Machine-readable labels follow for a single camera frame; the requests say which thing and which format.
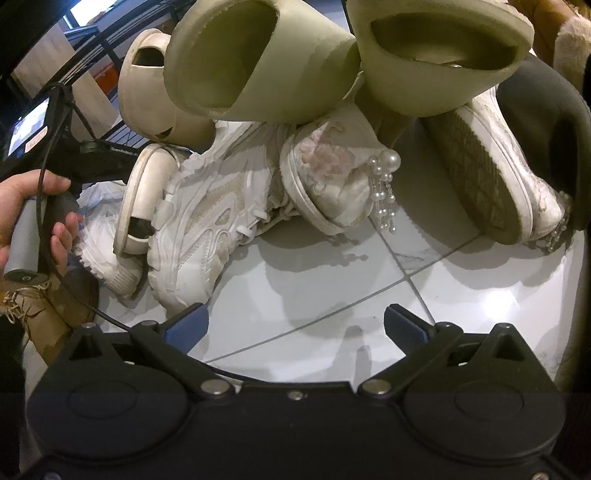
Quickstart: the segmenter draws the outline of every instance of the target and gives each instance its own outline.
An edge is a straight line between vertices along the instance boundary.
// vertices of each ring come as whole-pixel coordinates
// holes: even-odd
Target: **shoe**
[[[141,255],[148,251],[150,225],[156,202],[190,152],[163,144],[150,144],[139,154],[131,171],[115,230],[115,255]]]
[[[562,25],[577,16],[564,0],[509,0],[535,29],[534,52],[548,65],[554,61],[554,44]]]
[[[104,181],[82,191],[78,204],[84,221],[73,252],[108,289],[128,299],[138,287],[144,264],[140,257],[113,252],[115,226],[125,189],[123,182]]]
[[[369,89],[393,111],[451,111],[508,78],[534,39],[496,0],[348,0]]]
[[[400,157],[378,141],[355,96],[300,128],[281,151],[287,193],[301,215],[326,235],[361,223],[374,201],[381,226],[394,229],[387,205],[395,201],[390,182]]]
[[[78,298],[97,307],[97,281],[80,265],[68,268],[64,282]],[[12,323],[22,323],[29,340],[47,365],[59,354],[72,329],[91,322],[95,316],[74,299],[53,274],[41,285],[0,291],[0,314]]]
[[[119,110],[130,129],[156,142],[204,151],[213,141],[210,118],[175,107],[164,87],[164,55],[170,35],[156,28],[131,44],[119,76]]]
[[[234,121],[312,121],[359,72],[354,36],[302,0],[200,0],[176,26],[164,81],[182,110]]]
[[[569,226],[591,220],[591,112],[577,90],[528,55],[499,85],[496,98],[533,173],[574,199]]]
[[[255,236],[258,222],[270,220],[268,156],[278,155],[290,127],[245,127],[239,136],[219,135],[213,151],[184,162],[158,202],[148,280],[168,315],[207,302],[236,246]]]
[[[566,21],[554,44],[554,62],[552,66],[566,78],[585,98],[589,98],[589,85],[584,78],[591,56],[591,21],[583,17],[571,17]]]
[[[474,223],[500,244],[538,240],[555,230],[566,207],[528,167],[495,95],[493,87],[423,124]]]

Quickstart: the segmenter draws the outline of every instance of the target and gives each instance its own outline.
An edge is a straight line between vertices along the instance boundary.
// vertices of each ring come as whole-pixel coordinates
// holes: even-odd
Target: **beige slide sandal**
[[[178,172],[189,152],[163,144],[150,144],[142,150],[131,171],[115,230],[115,255],[141,255],[148,251],[150,225],[164,188]]]
[[[213,120],[175,107],[164,87],[164,55],[170,35],[156,28],[130,46],[119,78],[119,110],[130,129],[156,142],[204,151],[213,142]]]
[[[186,112],[305,123],[359,72],[354,36],[302,0],[199,0],[173,32],[164,81]]]
[[[372,94],[395,112],[432,116],[510,77],[534,29],[496,0],[348,0]]]

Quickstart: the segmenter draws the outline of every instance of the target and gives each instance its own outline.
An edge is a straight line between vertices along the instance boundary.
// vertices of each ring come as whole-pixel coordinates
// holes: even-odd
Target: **small screen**
[[[12,155],[18,147],[31,138],[37,130],[39,130],[45,123],[45,115],[49,105],[49,98],[37,105],[24,118],[21,117],[14,127],[12,138],[10,140],[10,148],[8,149],[8,156]]]

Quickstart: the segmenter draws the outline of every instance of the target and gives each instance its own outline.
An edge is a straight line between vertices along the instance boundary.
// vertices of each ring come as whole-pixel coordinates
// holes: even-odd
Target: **floor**
[[[307,1],[347,28],[339,0]],[[210,301],[209,332],[191,356],[263,380],[356,387],[403,357],[382,323],[387,305],[399,303],[468,332],[513,323],[564,383],[586,314],[585,234],[549,255],[496,244],[466,216],[419,123],[396,148],[397,232],[382,234],[367,220],[327,238],[297,218],[239,247]],[[129,325],[165,318],[146,285],[125,304],[102,290],[100,307]]]

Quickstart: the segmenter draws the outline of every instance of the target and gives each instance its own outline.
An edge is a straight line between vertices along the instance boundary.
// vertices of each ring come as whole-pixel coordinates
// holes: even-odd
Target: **blue gripper pad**
[[[435,327],[399,304],[386,307],[384,329],[388,338],[406,355],[427,343],[435,335]]]
[[[195,345],[205,337],[209,328],[209,312],[207,305],[189,311],[181,319],[176,320],[164,332],[164,341],[180,350],[189,353]]]

